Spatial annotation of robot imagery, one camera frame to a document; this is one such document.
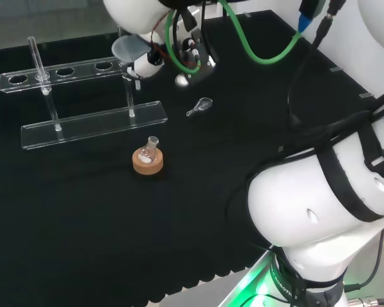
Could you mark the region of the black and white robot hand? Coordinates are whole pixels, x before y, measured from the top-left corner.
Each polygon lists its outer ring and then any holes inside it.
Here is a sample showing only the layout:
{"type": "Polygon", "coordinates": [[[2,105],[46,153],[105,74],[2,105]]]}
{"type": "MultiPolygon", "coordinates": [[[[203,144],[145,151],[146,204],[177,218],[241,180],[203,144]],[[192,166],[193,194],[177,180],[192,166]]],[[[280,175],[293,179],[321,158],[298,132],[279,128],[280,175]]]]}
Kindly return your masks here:
{"type": "Polygon", "coordinates": [[[104,6],[117,26],[128,33],[111,47],[119,59],[124,76],[144,79],[163,67],[158,50],[164,44],[164,20],[170,11],[160,1],[104,1],[104,6]]]}

